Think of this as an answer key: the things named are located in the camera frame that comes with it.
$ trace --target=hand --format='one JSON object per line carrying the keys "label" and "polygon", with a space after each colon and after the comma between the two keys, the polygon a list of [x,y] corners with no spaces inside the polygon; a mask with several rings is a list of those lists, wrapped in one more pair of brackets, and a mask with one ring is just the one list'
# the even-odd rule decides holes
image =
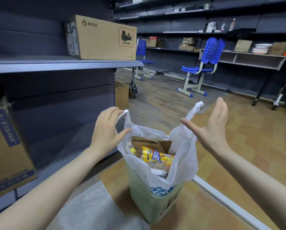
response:
{"label": "hand", "polygon": [[118,107],[110,107],[101,112],[97,118],[90,148],[92,148],[93,153],[98,154],[99,160],[113,150],[125,135],[131,131],[130,128],[124,129],[118,135],[115,132],[118,116],[122,112],[123,110],[120,110]]}
{"label": "hand", "polygon": [[228,108],[221,97],[217,99],[207,125],[198,127],[189,120],[181,119],[181,123],[197,136],[202,146],[211,154],[226,152],[230,149],[225,137],[225,124]]}

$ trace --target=person's left hand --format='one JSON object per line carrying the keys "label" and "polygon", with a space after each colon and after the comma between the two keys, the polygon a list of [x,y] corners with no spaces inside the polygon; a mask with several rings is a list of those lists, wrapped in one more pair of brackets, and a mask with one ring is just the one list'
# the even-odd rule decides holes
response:
{"label": "person's left hand", "polygon": [[110,107],[101,112],[97,118],[90,148],[93,151],[92,153],[99,156],[99,159],[102,159],[108,152],[113,150],[125,135],[131,131],[128,128],[118,135],[115,132],[118,116],[122,112],[123,110],[120,110],[118,107]]}

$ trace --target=blue chair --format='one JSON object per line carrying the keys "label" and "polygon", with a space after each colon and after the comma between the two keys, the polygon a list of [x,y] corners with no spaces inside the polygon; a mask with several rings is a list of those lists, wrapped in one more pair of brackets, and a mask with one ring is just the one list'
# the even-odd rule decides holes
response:
{"label": "blue chair", "polygon": [[143,60],[139,60],[139,61],[141,61],[143,64],[147,64],[147,73],[144,72],[144,71],[139,71],[138,67],[136,68],[136,72],[135,72],[134,78],[139,79],[140,81],[142,81],[143,78],[139,77],[138,76],[139,74],[144,74],[143,75],[144,77],[147,77],[147,78],[153,80],[153,74],[151,74],[151,75],[149,74],[149,67],[154,62],[145,60],[145,54],[146,54],[146,41],[144,39],[142,39],[142,40],[140,40],[139,46],[137,48],[137,54],[136,55],[143,56]]}
{"label": "blue chair", "polygon": [[[187,91],[187,89],[190,88],[194,92],[207,96],[206,92],[200,90],[204,78],[204,73],[214,73],[216,71],[218,61],[221,57],[224,48],[225,48],[225,42],[223,39],[220,39],[219,41],[215,37],[208,39],[206,47],[203,50],[204,52],[202,54],[200,66],[194,68],[183,66],[181,70],[187,72],[187,76],[184,82],[183,89],[177,88],[176,90],[189,97],[193,97],[193,93]],[[204,69],[205,64],[207,63],[213,64],[214,68]],[[190,73],[199,74],[199,79],[197,81],[197,84],[188,85]]]}

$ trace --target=battery warning label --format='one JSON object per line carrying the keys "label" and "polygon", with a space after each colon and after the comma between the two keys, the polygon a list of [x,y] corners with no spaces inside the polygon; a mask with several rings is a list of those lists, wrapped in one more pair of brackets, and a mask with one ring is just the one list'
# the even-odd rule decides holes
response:
{"label": "battery warning label", "polygon": [[134,30],[128,28],[119,28],[119,46],[120,47],[134,47]]}

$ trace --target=trash can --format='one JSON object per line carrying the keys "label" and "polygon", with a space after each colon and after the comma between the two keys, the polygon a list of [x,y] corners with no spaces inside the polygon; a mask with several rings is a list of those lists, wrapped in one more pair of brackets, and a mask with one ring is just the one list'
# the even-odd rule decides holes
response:
{"label": "trash can", "polygon": [[183,187],[183,182],[176,184],[171,192],[165,196],[157,196],[152,193],[150,188],[127,163],[126,166],[131,198],[149,223],[158,223],[175,204],[178,193]]}

